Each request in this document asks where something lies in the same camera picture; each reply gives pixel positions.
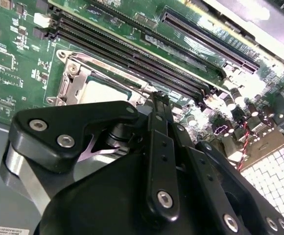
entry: silver screw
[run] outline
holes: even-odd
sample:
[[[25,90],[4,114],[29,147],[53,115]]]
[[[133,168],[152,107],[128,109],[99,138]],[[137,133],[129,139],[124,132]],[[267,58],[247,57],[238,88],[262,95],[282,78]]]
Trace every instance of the silver screw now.
[[[163,120],[162,117],[161,117],[161,116],[158,116],[158,115],[156,115],[156,118],[157,118],[159,121],[162,121],[162,120]]]
[[[281,227],[284,229],[284,221],[282,219],[278,219],[278,222],[280,223]]]
[[[180,125],[180,124],[177,124],[177,127],[178,127],[178,129],[179,129],[180,131],[184,131],[184,130],[185,130],[185,128],[184,128],[182,125]]]
[[[209,150],[209,151],[211,151],[211,149],[212,149],[212,147],[209,145],[209,144],[205,144],[205,147]]]
[[[47,129],[47,124],[43,120],[34,119],[29,122],[29,126],[35,131],[45,131]]]
[[[234,232],[237,233],[239,230],[238,224],[235,221],[235,219],[232,218],[232,216],[228,215],[228,214],[224,214],[224,221],[226,223],[226,225],[228,226],[228,228]]]
[[[69,135],[60,135],[57,138],[57,143],[63,148],[72,148],[74,146],[74,139]]]
[[[278,231],[278,227],[277,227],[276,223],[271,218],[266,217],[266,221],[267,221],[268,225],[272,228],[272,230]]]
[[[165,208],[172,207],[172,198],[169,195],[169,193],[165,191],[159,191],[157,194],[157,199],[163,207]]]
[[[130,113],[134,113],[134,110],[130,107],[127,108],[127,111],[130,112]]]
[[[75,64],[68,65],[68,71],[71,75],[77,74],[77,72],[78,72],[77,65],[75,65]]]

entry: capacitor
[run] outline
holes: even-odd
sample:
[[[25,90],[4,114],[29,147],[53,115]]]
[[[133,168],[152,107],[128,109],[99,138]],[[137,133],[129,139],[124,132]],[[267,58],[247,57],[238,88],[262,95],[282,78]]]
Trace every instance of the capacitor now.
[[[272,118],[275,115],[273,109],[268,105],[262,107],[262,112],[264,114],[264,117]]]
[[[244,106],[244,99],[237,88],[231,89],[230,93],[236,104],[240,106]]]
[[[259,114],[254,104],[248,104],[248,110],[250,111],[252,117],[256,117]]]
[[[196,121],[193,115],[190,115],[187,117],[187,122],[189,124],[189,126],[195,126]]]
[[[225,131],[223,131],[223,133],[224,133],[224,137],[228,137],[229,136],[229,133],[228,133],[227,129]]]
[[[189,125],[186,122],[182,122],[182,123],[180,123],[180,125],[182,125],[184,128],[188,128],[189,127]]]
[[[230,95],[226,96],[226,98],[224,99],[225,104],[227,106],[227,108],[232,111],[233,109],[236,108],[236,104],[234,102],[234,100],[231,98]]]
[[[232,134],[235,131],[234,127],[232,126],[232,123],[229,120],[226,121],[226,126],[229,134]]]
[[[232,117],[238,124],[246,120],[245,113],[239,107],[235,108],[231,113],[232,113]]]

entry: gray surface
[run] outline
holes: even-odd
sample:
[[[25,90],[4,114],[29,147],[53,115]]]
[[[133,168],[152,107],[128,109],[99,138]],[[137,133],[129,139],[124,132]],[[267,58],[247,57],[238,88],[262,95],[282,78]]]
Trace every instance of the gray surface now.
[[[7,135],[0,130],[0,162]],[[34,204],[5,186],[0,178],[0,226],[29,229],[32,235],[39,220],[40,215]]]

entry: motherboard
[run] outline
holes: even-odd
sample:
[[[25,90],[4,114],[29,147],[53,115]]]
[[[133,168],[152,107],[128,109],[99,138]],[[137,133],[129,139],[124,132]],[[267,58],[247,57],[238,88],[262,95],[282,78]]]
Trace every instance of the motherboard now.
[[[272,131],[284,64],[206,12],[199,0],[0,0],[0,122],[52,105],[139,108],[161,92],[193,141],[241,139],[239,119],[259,113]]]

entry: surface mount component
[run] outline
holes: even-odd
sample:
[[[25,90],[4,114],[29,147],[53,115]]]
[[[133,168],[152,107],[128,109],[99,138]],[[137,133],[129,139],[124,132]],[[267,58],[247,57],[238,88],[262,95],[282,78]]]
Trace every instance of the surface mount component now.
[[[13,7],[12,0],[0,0],[0,6],[10,10]]]

